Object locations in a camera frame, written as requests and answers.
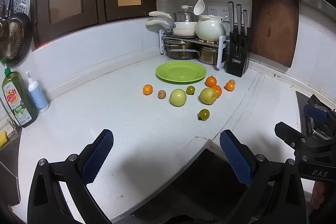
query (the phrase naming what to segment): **green plate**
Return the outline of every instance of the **green plate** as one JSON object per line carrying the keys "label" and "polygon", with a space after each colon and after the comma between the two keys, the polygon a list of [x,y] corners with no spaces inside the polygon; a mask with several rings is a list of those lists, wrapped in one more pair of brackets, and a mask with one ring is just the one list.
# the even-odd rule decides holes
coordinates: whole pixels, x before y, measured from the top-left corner
{"label": "green plate", "polygon": [[170,82],[195,82],[203,79],[206,74],[205,67],[189,61],[171,61],[156,68],[156,75]]}

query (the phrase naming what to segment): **green bottle cap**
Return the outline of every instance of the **green bottle cap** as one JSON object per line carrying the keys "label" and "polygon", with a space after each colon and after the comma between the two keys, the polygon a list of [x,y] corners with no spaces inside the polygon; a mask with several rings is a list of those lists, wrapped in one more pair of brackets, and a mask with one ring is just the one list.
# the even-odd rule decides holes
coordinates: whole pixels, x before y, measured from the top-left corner
{"label": "green bottle cap", "polygon": [[9,75],[11,73],[11,68],[5,68],[5,76]]}
{"label": "green bottle cap", "polygon": [[7,57],[3,57],[0,62],[5,65],[7,63]]}

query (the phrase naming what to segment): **knife block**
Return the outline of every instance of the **knife block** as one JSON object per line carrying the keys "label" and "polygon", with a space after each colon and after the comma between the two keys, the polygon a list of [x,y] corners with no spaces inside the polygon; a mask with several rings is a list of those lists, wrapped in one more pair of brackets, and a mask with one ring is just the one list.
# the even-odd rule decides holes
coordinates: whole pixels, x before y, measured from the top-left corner
{"label": "knife block", "polygon": [[244,34],[243,28],[241,34],[238,34],[238,28],[235,26],[234,32],[230,32],[230,53],[226,72],[241,77],[249,66],[250,52],[249,37]]}

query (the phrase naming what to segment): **wooden cutting board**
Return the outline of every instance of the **wooden cutting board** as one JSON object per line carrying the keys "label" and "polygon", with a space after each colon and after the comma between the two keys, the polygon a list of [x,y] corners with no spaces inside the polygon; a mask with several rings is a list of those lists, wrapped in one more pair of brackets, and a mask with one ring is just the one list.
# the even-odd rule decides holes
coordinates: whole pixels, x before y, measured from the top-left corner
{"label": "wooden cutting board", "polygon": [[252,0],[252,53],[290,68],[298,27],[299,0]]}

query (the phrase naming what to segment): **yellow sponge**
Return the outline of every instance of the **yellow sponge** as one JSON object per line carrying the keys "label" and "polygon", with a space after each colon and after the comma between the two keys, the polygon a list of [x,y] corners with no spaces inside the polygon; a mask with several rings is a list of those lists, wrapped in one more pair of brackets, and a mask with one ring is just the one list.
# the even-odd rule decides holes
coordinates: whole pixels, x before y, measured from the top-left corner
{"label": "yellow sponge", "polygon": [[3,146],[7,142],[7,133],[6,131],[0,132],[0,147]]}

